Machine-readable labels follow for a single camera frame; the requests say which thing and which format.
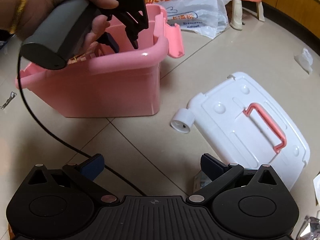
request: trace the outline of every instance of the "plastic bag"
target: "plastic bag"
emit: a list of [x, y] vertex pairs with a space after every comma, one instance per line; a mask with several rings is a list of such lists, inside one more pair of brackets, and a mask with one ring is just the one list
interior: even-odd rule
[[145, 0], [166, 8], [168, 23], [214, 39], [228, 25], [225, 5], [230, 0]]
[[312, 73], [313, 57], [306, 48], [303, 48], [301, 54], [294, 56], [294, 59], [308, 74]]

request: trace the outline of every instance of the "crosshair marking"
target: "crosshair marking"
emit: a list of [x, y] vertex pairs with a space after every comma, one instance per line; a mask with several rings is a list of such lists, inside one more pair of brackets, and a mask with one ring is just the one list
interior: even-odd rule
[[151, 200], [150, 202], [151, 202], [153, 205], [155, 205], [155, 204], [158, 204], [160, 201], [159, 201], [159, 200], [154, 199], [154, 200]]

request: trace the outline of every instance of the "hand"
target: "hand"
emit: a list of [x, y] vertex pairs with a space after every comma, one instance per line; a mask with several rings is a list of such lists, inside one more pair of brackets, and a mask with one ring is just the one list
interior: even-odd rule
[[[42, 23], [42, 21], [50, 14], [53, 8], [62, 2], [63, 0], [27, 0], [26, 6], [20, 18], [20, 23], [18, 25], [16, 34], [22, 40], [31, 36], [37, 27]], [[116, 8], [119, 3], [116, 0], [90, 0], [95, 5], [104, 9], [113, 9]], [[8, 1], [5, 0], [6, 3], [1, 3], [0, 7], [6, 7], [0, 9], [0, 18], [8, 17], [10, 18], [10, 22], [8, 26], [5, 26], [6, 29], [9, 29], [13, 20], [13, 16], [15, 13], [16, 6], [20, 3], [20, 0]], [[93, 43], [96, 39], [98, 39], [103, 33], [105, 28], [109, 26], [109, 22], [107, 21], [107, 17], [104, 15], [97, 16], [92, 22], [92, 30], [87, 34], [84, 40], [82, 52], [87, 50], [91, 43]]]

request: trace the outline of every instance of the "blue gripper pad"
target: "blue gripper pad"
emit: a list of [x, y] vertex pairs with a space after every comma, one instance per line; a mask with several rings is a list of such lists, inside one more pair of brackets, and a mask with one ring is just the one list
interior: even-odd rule
[[104, 158], [96, 154], [79, 164], [76, 169], [87, 179], [93, 181], [104, 169]]

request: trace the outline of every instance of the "circular pad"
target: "circular pad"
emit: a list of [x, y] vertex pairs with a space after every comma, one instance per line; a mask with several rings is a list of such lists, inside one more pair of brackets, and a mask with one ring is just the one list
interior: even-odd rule
[[266, 197], [251, 196], [241, 200], [239, 208], [252, 217], [267, 217], [276, 211], [276, 204]]
[[38, 217], [53, 217], [62, 213], [67, 202], [56, 196], [43, 196], [30, 203], [30, 211]]

